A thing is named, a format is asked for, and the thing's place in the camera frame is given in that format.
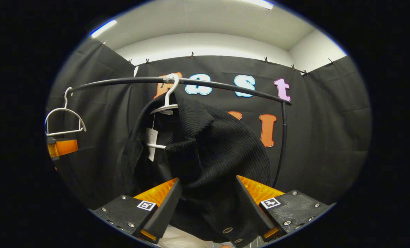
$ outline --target white hanger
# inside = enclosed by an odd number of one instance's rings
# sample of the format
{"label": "white hanger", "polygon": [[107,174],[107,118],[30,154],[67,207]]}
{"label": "white hanger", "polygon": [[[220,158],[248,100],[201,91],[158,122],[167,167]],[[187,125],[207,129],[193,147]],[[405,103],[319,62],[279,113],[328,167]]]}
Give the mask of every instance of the white hanger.
{"label": "white hanger", "polygon": [[150,112],[150,114],[154,114],[154,113],[162,111],[162,110],[169,110],[169,109],[177,109],[178,108],[177,104],[171,104],[170,105],[170,95],[173,93],[173,91],[176,89],[176,87],[179,84],[179,76],[172,73],[172,74],[168,75],[167,77],[174,78],[175,83],[174,83],[173,87],[165,95],[165,105],[160,107],[160,108],[157,108],[157,109],[153,110],[152,112]]}
{"label": "white hanger", "polygon": [[[170,104],[170,95],[173,93],[173,91],[176,89],[176,87],[179,84],[179,76],[172,73],[170,75],[167,76],[168,78],[174,78],[175,83],[173,85],[173,87],[167,92],[167,94],[165,95],[165,104],[164,106],[157,108],[155,110],[153,110],[152,112],[150,112],[150,114],[154,114],[156,112],[162,111],[162,110],[170,110],[170,109],[177,109],[178,105],[177,104]],[[161,149],[165,149],[165,146],[162,145],[156,145],[156,144],[149,144],[147,143],[148,147],[153,147],[153,148],[161,148]]]}
{"label": "white hanger", "polygon": [[[67,102],[68,102],[68,100],[67,100],[67,93],[68,93],[68,91],[71,90],[71,89],[72,89],[71,87],[67,88],[66,92],[64,93],[64,100],[65,100],[64,108],[56,108],[56,109],[52,110],[51,112],[49,112],[49,114],[47,115],[46,120],[44,121],[44,125],[47,125],[47,129],[46,129],[46,135],[47,135],[47,136],[53,136],[53,135],[60,135],[60,134],[66,134],[66,133],[80,132],[80,131],[82,131],[82,130],[84,130],[84,132],[87,131],[87,130],[85,129],[84,121],[82,121],[81,117],[79,117],[79,115],[78,115],[77,113],[75,113],[75,112],[73,112],[72,110],[69,110],[69,109],[67,108]],[[72,113],[72,114],[74,114],[74,115],[76,115],[76,116],[78,117],[78,119],[79,119],[79,127],[78,127],[77,130],[65,131],[65,132],[57,132],[57,133],[49,133],[49,116],[50,116],[50,114],[52,114],[53,112],[55,112],[55,111],[60,111],[60,110],[70,112],[70,113]]]}

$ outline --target black rack pole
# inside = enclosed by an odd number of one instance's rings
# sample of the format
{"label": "black rack pole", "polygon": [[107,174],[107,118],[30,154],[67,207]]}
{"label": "black rack pole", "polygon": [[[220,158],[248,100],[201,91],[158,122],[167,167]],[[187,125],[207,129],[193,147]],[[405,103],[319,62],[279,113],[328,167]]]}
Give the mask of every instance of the black rack pole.
{"label": "black rack pole", "polygon": [[[102,81],[97,81],[93,83],[87,83],[78,87],[75,87],[71,90],[68,91],[68,93],[74,93],[75,91],[82,91],[85,89],[90,89],[94,87],[100,87],[100,86],[108,86],[108,85],[117,85],[117,84],[132,84],[132,83],[167,83],[166,77],[124,77],[124,78],[119,78],[119,79],[113,79],[113,80],[102,80]],[[207,86],[207,87],[213,87],[213,88],[218,88],[218,89],[223,89],[223,90],[229,90],[229,91],[237,91],[237,92],[242,92],[246,94],[251,94],[254,96],[262,97],[265,99],[273,100],[276,102],[281,102],[281,103],[286,103],[287,105],[292,105],[290,102],[282,100],[278,97],[259,92],[259,91],[254,91],[234,85],[229,85],[229,84],[224,84],[224,83],[217,83],[217,82],[211,82],[211,81],[204,81],[204,80],[192,80],[192,79],[179,79],[179,84],[192,84],[192,85],[197,85],[197,86]]]}
{"label": "black rack pole", "polygon": [[283,118],[283,129],[282,129],[282,148],[280,150],[279,166],[277,168],[276,178],[274,179],[273,188],[277,187],[277,182],[280,176],[280,171],[282,168],[283,160],[285,159],[286,150],[286,138],[287,138],[287,123],[286,123],[286,110],[285,105],[282,103],[282,118]]}

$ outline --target ceiling light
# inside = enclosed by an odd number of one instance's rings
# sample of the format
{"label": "ceiling light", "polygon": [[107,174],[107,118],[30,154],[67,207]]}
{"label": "ceiling light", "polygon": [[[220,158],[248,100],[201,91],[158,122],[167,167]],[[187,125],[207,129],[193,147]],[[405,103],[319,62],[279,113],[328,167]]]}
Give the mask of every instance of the ceiling light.
{"label": "ceiling light", "polygon": [[111,26],[115,25],[116,21],[115,20],[111,20],[110,22],[107,22],[106,24],[104,24],[102,27],[98,28],[97,30],[95,30],[93,33],[91,33],[90,35],[92,35],[92,38],[95,38],[96,36],[100,35],[102,32],[106,31],[108,28],[110,28]]}
{"label": "ceiling light", "polygon": [[267,8],[268,10],[271,10],[274,6],[274,4],[268,2],[268,1],[264,1],[264,0],[241,0],[247,3],[252,3],[255,4],[257,6],[263,7],[263,8]]}

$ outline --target ceiling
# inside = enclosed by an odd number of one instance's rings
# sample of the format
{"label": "ceiling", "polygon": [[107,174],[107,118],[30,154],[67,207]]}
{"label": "ceiling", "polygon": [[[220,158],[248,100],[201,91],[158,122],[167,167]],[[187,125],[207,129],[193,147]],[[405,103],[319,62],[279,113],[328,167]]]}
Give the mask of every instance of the ceiling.
{"label": "ceiling", "polygon": [[275,5],[268,10],[240,0],[154,0],[115,17],[97,39],[117,50],[176,33],[223,33],[289,51],[315,28]]}

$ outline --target clothing tag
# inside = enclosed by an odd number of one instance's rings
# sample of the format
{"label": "clothing tag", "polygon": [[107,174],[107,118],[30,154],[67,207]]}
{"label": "clothing tag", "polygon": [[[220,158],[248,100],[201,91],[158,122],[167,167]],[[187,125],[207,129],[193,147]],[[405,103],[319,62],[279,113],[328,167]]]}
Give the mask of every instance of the clothing tag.
{"label": "clothing tag", "polygon": [[[154,129],[147,128],[147,141],[149,144],[156,145],[156,139],[157,139],[157,131]],[[154,161],[154,153],[156,152],[156,148],[154,147],[149,147],[149,155],[148,159],[150,159],[152,162]]]}
{"label": "clothing tag", "polygon": [[166,115],[172,115],[173,114],[173,110],[161,110],[160,112],[162,114],[166,114]]}

